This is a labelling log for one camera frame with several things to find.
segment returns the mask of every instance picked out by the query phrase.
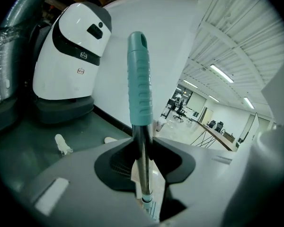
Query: ceiling light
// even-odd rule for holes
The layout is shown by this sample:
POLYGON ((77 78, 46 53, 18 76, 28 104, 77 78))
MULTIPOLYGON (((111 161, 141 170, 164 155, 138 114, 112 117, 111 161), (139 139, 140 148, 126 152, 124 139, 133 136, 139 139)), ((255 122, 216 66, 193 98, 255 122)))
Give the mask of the ceiling light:
POLYGON ((212 98, 213 100, 219 102, 217 99, 215 99, 213 96, 208 95, 210 98, 212 98))
POLYGON ((187 84, 189 84, 189 85, 191 85, 191 86, 193 86, 195 88, 198 88, 197 86, 195 86, 194 84, 190 83, 189 81, 184 80, 184 82, 186 82, 187 84))
POLYGON ((248 100, 247 97, 245 97, 244 99, 252 109, 255 109, 254 106, 251 104, 251 102, 248 100))
POLYGON ((226 80, 228 80, 230 83, 233 83, 233 80, 231 80, 223 71, 221 71, 219 68, 217 68, 215 65, 210 66, 212 69, 214 69, 216 72, 218 72, 222 77, 224 77, 226 80))

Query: handle grip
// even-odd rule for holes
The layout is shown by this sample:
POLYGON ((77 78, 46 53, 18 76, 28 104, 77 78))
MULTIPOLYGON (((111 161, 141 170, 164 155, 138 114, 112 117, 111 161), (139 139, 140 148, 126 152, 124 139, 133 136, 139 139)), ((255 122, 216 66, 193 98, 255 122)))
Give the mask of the handle grip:
POLYGON ((133 32, 128 37, 127 72, 131 124, 149 125, 153 121, 151 70, 147 42, 142 32, 133 32))

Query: office chair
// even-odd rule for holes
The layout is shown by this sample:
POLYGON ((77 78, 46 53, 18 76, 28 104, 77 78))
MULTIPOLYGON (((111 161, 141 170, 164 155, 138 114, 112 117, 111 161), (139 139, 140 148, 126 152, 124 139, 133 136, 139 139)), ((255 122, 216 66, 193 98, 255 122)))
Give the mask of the office chair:
POLYGON ((175 119, 179 119, 180 122, 183 122, 183 119, 181 119, 181 117, 184 115, 184 113, 186 113, 183 109, 178 109, 176 111, 176 113, 178 114, 178 116, 174 115, 175 119))
POLYGON ((213 126, 216 124, 215 120, 212 120, 208 125, 209 128, 213 128, 213 126))
POLYGON ((223 123, 220 121, 219 123, 217 123, 217 127, 215 128, 215 131, 220 133, 222 128, 223 128, 223 123))

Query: mop handle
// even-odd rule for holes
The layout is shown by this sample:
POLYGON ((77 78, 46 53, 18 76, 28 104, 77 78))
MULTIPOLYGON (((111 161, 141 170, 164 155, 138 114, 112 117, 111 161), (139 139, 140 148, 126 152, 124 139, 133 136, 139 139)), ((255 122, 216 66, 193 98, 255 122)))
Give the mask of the mop handle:
POLYGON ((150 59, 142 32, 133 32, 128 37, 127 70, 131 124, 152 124, 150 59))

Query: dark green floor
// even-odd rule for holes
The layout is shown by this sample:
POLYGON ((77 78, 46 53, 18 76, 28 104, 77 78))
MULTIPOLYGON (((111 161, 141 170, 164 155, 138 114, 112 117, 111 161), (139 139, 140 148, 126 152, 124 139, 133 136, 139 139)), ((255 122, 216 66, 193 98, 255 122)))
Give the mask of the dark green floor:
POLYGON ((20 191, 61 158, 56 134, 61 134, 74 152, 102 145, 107 136, 117 140, 129 137, 93 112, 54 126, 40 124, 27 115, 0 134, 0 175, 9 188, 20 191))

